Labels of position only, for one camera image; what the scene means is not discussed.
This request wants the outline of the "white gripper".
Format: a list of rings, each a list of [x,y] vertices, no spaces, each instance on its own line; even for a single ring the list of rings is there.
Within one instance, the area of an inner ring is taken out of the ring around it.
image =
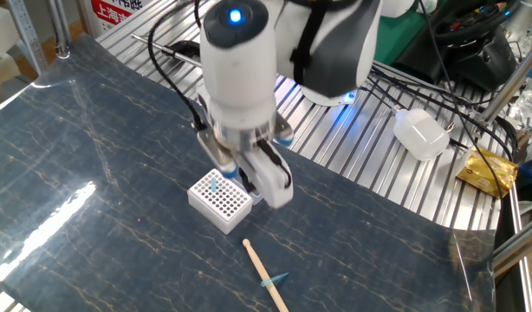
[[[281,208],[294,196],[293,176],[289,165],[276,150],[273,154],[281,161],[277,165],[262,149],[253,149],[236,156],[241,180],[246,192],[256,190],[271,208]]]

